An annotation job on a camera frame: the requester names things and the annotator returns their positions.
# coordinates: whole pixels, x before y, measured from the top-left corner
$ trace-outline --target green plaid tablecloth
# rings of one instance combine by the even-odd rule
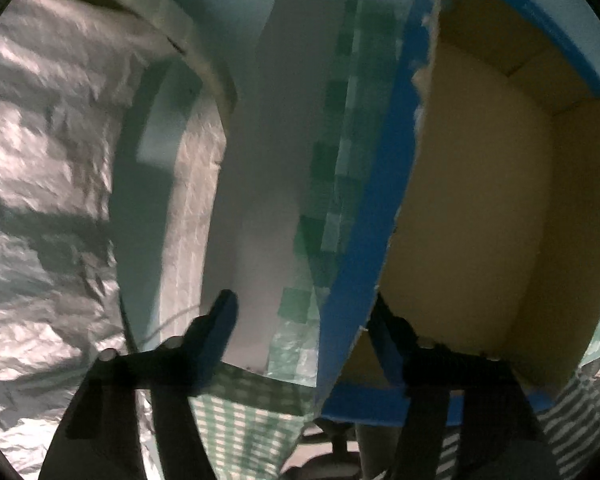
[[[347,0],[314,144],[310,192],[294,241],[267,375],[315,385],[318,311],[330,293],[376,155],[403,23],[395,6]]]

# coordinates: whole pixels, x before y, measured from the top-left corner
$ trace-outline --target green checkered fabric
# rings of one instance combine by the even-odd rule
[[[315,385],[319,309],[330,293],[376,154],[389,105],[403,23],[395,7],[347,0],[314,144],[308,200],[294,241],[267,375]]]
[[[274,479],[311,420],[314,390],[221,364],[191,399],[200,437],[219,479]]]

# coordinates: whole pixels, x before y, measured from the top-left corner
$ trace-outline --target cardboard panel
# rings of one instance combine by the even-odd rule
[[[339,381],[376,388],[390,387],[389,381],[382,373],[368,332],[360,334],[360,339],[342,369]]]
[[[502,0],[443,0],[440,38],[509,75],[552,45]]]
[[[600,317],[600,100],[554,120],[552,195],[536,267],[504,353],[536,384],[559,386]]]
[[[497,351],[542,237],[551,119],[483,62],[439,44],[426,131],[380,290],[420,335]]]
[[[599,25],[598,20],[596,19],[593,13],[590,15],[589,19],[585,23],[581,23],[579,27],[569,29],[569,33],[567,34],[563,29],[564,26],[569,20],[564,20],[564,14],[566,13],[570,17],[579,16],[581,19],[583,18],[583,14],[581,12],[584,8],[587,8],[584,0],[580,0],[579,2],[571,2],[567,6],[560,5],[555,6],[555,3],[558,0],[554,0],[552,3],[552,11],[547,12],[546,9],[543,9],[538,5],[539,0],[477,0],[478,6],[475,7],[475,12],[482,18],[483,15],[493,17],[493,9],[484,6],[500,6],[499,9],[500,17],[502,18],[501,22],[498,20],[494,20],[491,25],[496,30],[500,30],[502,32],[501,38],[507,38],[516,49],[522,48],[522,52],[526,48],[522,41],[527,38],[529,44],[534,44],[537,40],[537,34],[541,30],[544,35],[546,35],[546,40],[550,40],[552,44],[557,46],[560,51],[567,57],[569,62],[576,68],[580,77],[586,81],[589,88],[591,88],[592,94],[600,98],[600,66],[598,66],[598,72],[593,67],[592,60],[597,57],[600,53],[599,48],[596,48],[592,51],[585,44],[582,44],[581,41],[575,41],[574,38],[581,38],[582,31],[587,28],[587,25],[596,23]],[[502,4],[508,5],[510,8],[503,9]],[[518,14],[518,18],[512,18],[510,16],[511,11]],[[515,29],[515,20],[520,19],[522,17],[524,20],[527,20],[529,23],[533,24],[536,28],[536,37],[532,38],[529,35],[528,28],[520,29],[520,36],[517,38],[508,38],[508,32],[504,29],[513,28]],[[586,40],[586,44],[592,45],[590,36]]]
[[[592,98],[587,83],[554,46],[530,59],[509,79],[552,113]]]

